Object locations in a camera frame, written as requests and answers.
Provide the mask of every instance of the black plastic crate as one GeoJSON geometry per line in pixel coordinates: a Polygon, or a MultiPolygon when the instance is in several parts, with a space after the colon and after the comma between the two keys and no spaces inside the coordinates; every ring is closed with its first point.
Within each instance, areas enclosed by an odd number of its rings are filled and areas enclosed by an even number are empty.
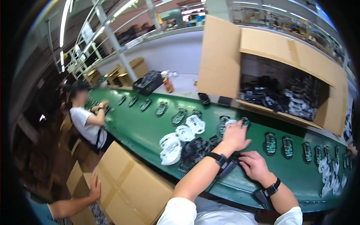
{"type": "Polygon", "coordinates": [[[161,72],[160,71],[150,71],[146,75],[138,79],[132,84],[132,89],[144,96],[149,96],[153,91],[155,91],[158,87],[162,85],[162,78],[161,78],[161,72]],[[155,79],[148,83],[145,87],[141,88],[138,87],[139,84],[141,84],[142,80],[146,75],[149,73],[155,73],[155,79]]]}

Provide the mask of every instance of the green conveyor belt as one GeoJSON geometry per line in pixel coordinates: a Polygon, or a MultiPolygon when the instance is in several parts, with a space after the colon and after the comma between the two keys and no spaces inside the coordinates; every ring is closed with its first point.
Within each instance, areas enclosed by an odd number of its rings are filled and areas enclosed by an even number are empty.
{"type": "MultiPolygon", "coordinates": [[[[320,145],[323,151],[324,145],[330,147],[331,158],[335,157],[334,147],[339,146],[340,153],[340,179],[343,173],[342,155],[346,151],[346,146],[316,132],[298,127],[296,125],[286,123],[267,116],[259,115],[249,111],[219,106],[214,103],[210,107],[204,108],[203,105],[194,99],[182,98],[171,95],[151,94],[152,99],[150,107],[144,111],[140,111],[140,106],[147,97],[136,94],[134,91],[127,90],[93,90],[90,92],[93,100],[103,101],[109,100],[110,107],[115,111],[109,111],[105,117],[105,128],[114,135],[125,146],[141,156],[143,159],[160,168],[166,173],[181,179],[185,174],[178,170],[180,162],[162,166],[159,153],[160,139],[171,132],[176,127],[171,124],[171,117],[178,112],[179,108],[185,108],[188,112],[198,109],[202,112],[202,120],[206,122],[206,130],[196,137],[202,137],[208,140],[216,134],[216,126],[219,124],[219,117],[222,115],[230,116],[231,119],[240,119],[247,116],[252,125],[247,133],[247,138],[252,139],[251,144],[243,151],[258,151],[267,163],[271,172],[273,172],[298,199],[303,212],[321,211],[338,206],[341,196],[328,194],[324,198],[320,197],[323,183],[321,174],[318,173],[318,167],[315,164],[315,146],[320,145]],[[126,95],[126,101],[118,106],[120,98],[126,95]],[[133,107],[129,108],[128,103],[133,96],[139,97],[133,107]],[[161,101],[168,102],[168,109],[161,117],[155,116],[155,110],[161,101]],[[277,138],[277,149],[274,156],[267,156],[262,148],[265,141],[264,134],[273,132],[277,138]],[[281,153],[281,138],[288,135],[292,138],[294,154],[292,159],[287,160],[281,153]],[[309,141],[313,155],[313,161],[308,165],[303,161],[302,144],[309,141]]],[[[348,183],[351,171],[347,168],[348,183]]],[[[228,176],[220,179],[211,189],[210,193],[218,197],[237,202],[240,204],[262,208],[255,201],[252,192],[259,189],[257,182],[250,180],[245,172],[239,166],[235,168],[228,176]]]]}

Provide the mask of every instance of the person in background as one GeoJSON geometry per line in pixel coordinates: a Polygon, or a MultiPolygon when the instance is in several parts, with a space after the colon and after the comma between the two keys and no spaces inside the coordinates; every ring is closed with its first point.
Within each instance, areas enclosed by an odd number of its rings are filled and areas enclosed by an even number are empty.
{"type": "MultiPolygon", "coordinates": [[[[228,124],[222,142],[212,151],[229,158],[235,151],[241,151],[251,142],[245,138],[247,128],[242,121],[228,124]]],[[[264,188],[278,182],[275,174],[267,168],[265,159],[256,151],[243,152],[240,165],[246,174],[258,181],[264,188]]],[[[209,225],[239,224],[256,225],[254,214],[197,197],[214,180],[220,165],[210,156],[204,157],[175,186],[174,194],[168,201],[158,225],[209,225]]],[[[299,204],[285,184],[280,183],[278,191],[270,196],[275,210],[281,214],[275,225],[302,224],[299,204]]]]}
{"type": "Polygon", "coordinates": [[[98,180],[97,173],[93,173],[91,177],[90,191],[90,195],[85,198],[61,200],[52,204],[39,204],[29,198],[28,201],[42,225],[57,225],[54,220],[78,214],[100,198],[101,181],[98,180]]]}
{"type": "Polygon", "coordinates": [[[66,116],[66,114],[69,112],[71,108],[70,90],[71,90],[70,84],[65,84],[60,88],[60,101],[61,101],[60,110],[64,116],[66,116]]]}
{"type": "Polygon", "coordinates": [[[89,100],[90,89],[91,87],[86,81],[75,81],[73,83],[70,91],[72,108],[69,113],[78,132],[93,145],[92,149],[99,154],[100,151],[105,152],[108,149],[114,141],[114,137],[102,127],[105,122],[105,111],[109,105],[108,101],[101,102],[90,110],[84,108],[89,100]]]}
{"type": "Polygon", "coordinates": [[[279,26],[279,22],[276,17],[274,17],[274,27],[276,27],[276,29],[281,29],[281,26],[279,26]]]}
{"type": "Polygon", "coordinates": [[[356,147],[353,144],[349,144],[347,146],[347,151],[352,155],[352,156],[357,156],[357,150],[356,147]]]}

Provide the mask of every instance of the hand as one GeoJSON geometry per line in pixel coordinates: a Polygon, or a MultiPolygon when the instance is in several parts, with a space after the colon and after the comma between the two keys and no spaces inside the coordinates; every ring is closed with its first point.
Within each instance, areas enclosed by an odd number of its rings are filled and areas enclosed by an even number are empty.
{"type": "Polygon", "coordinates": [[[233,124],[228,124],[225,129],[225,133],[222,138],[222,142],[225,143],[228,149],[233,152],[241,151],[246,148],[251,139],[246,138],[246,126],[243,126],[243,121],[239,120],[233,124]]]}
{"type": "Polygon", "coordinates": [[[101,102],[99,104],[99,108],[103,108],[104,110],[109,106],[109,101],[101,102]]]}
{"type": "Polygon", "coordinates": [[[268,170],[265,159],[258,152],[251,151],[240,154],[240,165],[251,179],[259,181],[265,188],[276,182],[277,178],[268,170]]]}
{"type": "Polygon", "coordinates": [[[348,151],[351,155],[357,156],[357,150],[356,150],[356,147],[353,146],[353,144],[349,144],[349,145],[348,145],[347,151],[348,151]]]}
{"type": "Polygon", "coordinates": [[[98,180],[98,174],[91,176],[90,197],[95,201],[99,200],[101,195],[101,180],[98,180]]]}

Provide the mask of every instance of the assembly line table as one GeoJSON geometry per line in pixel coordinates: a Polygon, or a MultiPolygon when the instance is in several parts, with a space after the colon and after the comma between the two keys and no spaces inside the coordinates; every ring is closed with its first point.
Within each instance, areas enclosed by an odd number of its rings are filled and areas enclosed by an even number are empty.
{"type": "MultiPolygon", "coordinates": [[[[331,158],[334,158],[334,148],[336,145],[339,146],[341,182],[344,171],[342,155],[346,152],[346,146],[319,133],[237,108],[214,103],[205,108],[196,99],[178,96],[152,93],[149,97],[145,97],[132,90],[123,89],[92,90],[90,96],[93,101],[109,100],[109,106],[115,109],[113,112],[109,111],[105,116],[104,127],[108,132],[145,161],[177,179],[181,179],[185,175],[178,170],[180,162],[162,166],[159,157],[161,152],[159,141],[164,135],[175,132],[176,127],[171,124],[171,117],[178,112],[179,108],[185,108],[189,114],[194,109],[198,109],[202,112],[202,120],[206,122],[206,128],[205,132],[196,135],[196,138],[202,137],[204,141],[216,135],[216,126],[220,122],[220,116],[226,115],[237,120],[243,116],[248,117],[252,125],[246,136],[248,139],[252,139],[252,142],[243,151],[255,150],[265,158],[269,171],[273,172],[294,193],[303,212],[332,209],[341,202],[341,186],[336,195],[329,193],[324,198],[320,196],[324,185],[322,175],[318,173],[318,167],[315,164],[314,147],[320,145],[324,157],[323,147],[328,145],[331,158]],[[123,95],[126,96],[126,100],[122,105],[118,105],[123,95]],[[128,103],[134,96],[138,96],[139,99],[132,107],[129,107],[128,103]],[[140,106],[147,98],[152,99],[152,104],[146,111],[141,112],[140,106]],[[163,116],[156,117],[155,110],[162,101],[168,102],[168,109],[163,116]],[[273,132],[277,138],[276,153],[271,157],[265,154],[262,147],[265,133],[269,131],[273,132]],[[285,135],[290,136],[293,141],[294,154],[290,160],[285,159],[281,153],[283,146],[281,139],[285,135]],[[302,157],[302,144],[305,141],[310,142],[312,151],[312,162],[309,165],[303,161],[302,157]]],[[[345,170],[348,175],[347,183],[349,183],[351,171],[349,168],[345,170]]],[[[248,178],[243,169],[238,166],[225,178],[218,180],[210,190],[210,194],[247,206],[263,208],[252,195],[253,191],[259,188],[261,188],[260,184],[248,178]]]]}

